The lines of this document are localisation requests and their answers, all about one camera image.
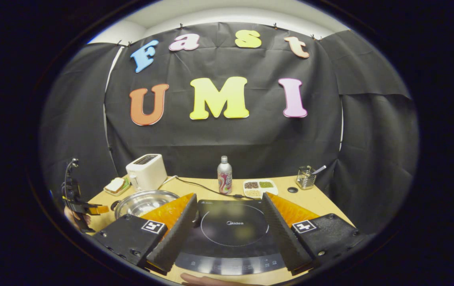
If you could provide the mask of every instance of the black cooktop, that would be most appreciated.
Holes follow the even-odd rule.
[[[176,265],[221,275],[283,268],[283,260],[257,201],[198,201],[199,218]]]

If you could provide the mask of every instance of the metal utensil holder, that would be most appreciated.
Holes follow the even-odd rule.
[[[296,183],[302,190],[311,189],[316,182],[316,174],[312,174],[316,170],[310,166],[301,166],[298,169],[298,176],[296,176]]]

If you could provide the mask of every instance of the midea logo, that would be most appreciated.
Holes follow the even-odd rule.
[[[243,224],[243,223],[242,222],[233,222],[233,221],[230,221],[230,220],[227,222],[228,226],[230,226],[232,224]]]

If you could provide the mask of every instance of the stainless steel pot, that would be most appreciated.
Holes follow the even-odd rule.
[[[114,210],[114,208],[116,208],[114,212],[116,219],[125,214],[131,214],[140,217],[145,213],[150,212],[155,208],[158,208],[159,206],[163,206],[175,199],[179,199],[179,196],[168,191],[140,191],[131,194],[122,201],[115,201],[111,205],[111,210]]]

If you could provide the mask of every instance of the cooking zone circle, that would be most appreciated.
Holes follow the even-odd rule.
[[[264,213],[247,205],[207,212],[200,221],[200,230],[210,241],[221,246],[246,246],[256,243],[268,233]]]

